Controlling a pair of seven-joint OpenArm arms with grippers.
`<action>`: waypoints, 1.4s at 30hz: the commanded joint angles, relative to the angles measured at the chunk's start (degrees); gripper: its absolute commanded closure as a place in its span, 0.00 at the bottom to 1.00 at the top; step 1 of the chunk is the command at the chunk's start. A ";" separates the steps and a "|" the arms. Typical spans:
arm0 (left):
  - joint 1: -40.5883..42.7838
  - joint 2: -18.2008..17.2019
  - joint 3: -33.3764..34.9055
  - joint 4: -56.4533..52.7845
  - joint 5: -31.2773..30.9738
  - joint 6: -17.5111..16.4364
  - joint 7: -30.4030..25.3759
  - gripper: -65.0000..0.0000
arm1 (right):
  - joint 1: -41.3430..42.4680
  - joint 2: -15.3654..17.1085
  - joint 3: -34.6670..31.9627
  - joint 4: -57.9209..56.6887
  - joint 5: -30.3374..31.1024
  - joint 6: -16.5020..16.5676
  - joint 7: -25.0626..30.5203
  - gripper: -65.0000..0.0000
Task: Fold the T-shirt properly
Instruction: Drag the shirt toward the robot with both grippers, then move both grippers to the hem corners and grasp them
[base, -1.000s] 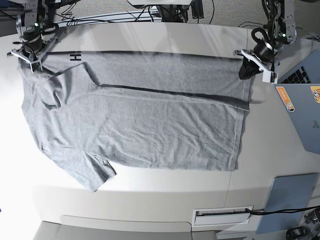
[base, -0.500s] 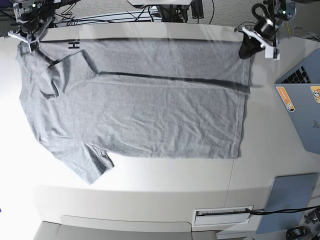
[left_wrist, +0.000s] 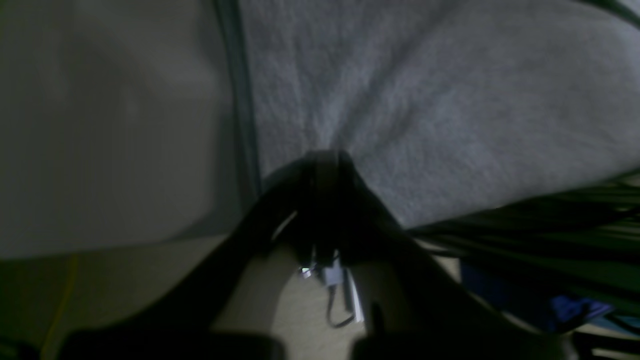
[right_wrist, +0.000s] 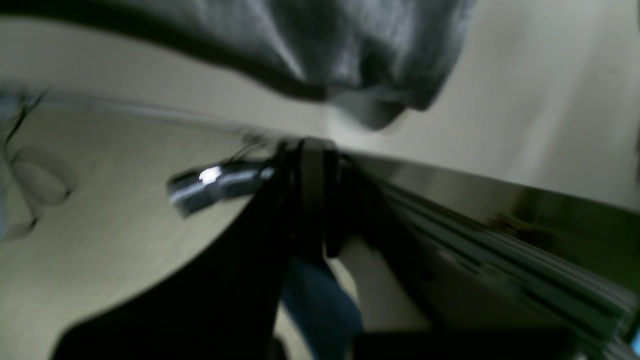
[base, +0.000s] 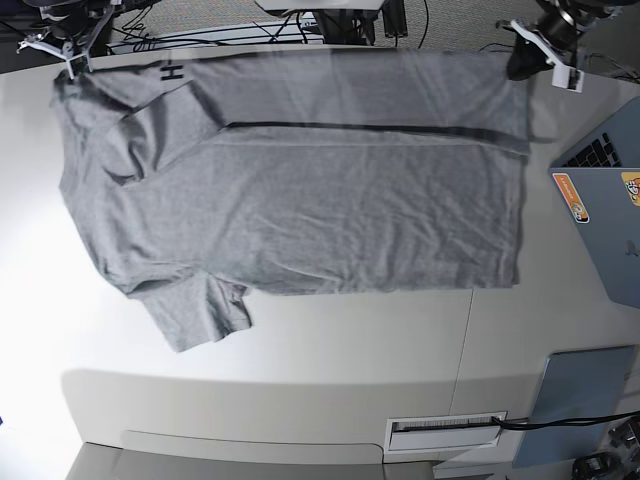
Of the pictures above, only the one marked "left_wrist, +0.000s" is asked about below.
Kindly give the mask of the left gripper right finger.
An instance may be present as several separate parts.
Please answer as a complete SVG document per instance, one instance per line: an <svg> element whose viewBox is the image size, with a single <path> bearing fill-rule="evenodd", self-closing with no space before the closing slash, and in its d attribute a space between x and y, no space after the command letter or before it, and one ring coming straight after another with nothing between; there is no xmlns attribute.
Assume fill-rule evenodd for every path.
<svg viewBox="0 0 640 360"><path fill-rule="evenodd" d="M330 152L366 337L354 360L573 360L567 335L516 326L473 298L421 248L365 185L344 152Z"/></svg>

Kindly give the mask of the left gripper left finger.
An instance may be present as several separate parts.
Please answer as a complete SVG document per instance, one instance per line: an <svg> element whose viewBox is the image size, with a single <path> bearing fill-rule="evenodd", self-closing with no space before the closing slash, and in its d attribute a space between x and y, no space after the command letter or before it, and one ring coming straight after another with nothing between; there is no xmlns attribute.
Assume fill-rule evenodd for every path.
<svg viewBox="0 0 640 360"><path fill-rule="evenodd" d="M260 252L274 248L272 235L298 205L315 177L317 155L307 155L275 174L231 235L157 301L103 328L78 330L60 350L62 360L284 360L286 350L267 335L213 332L243 273Z"/></svg>

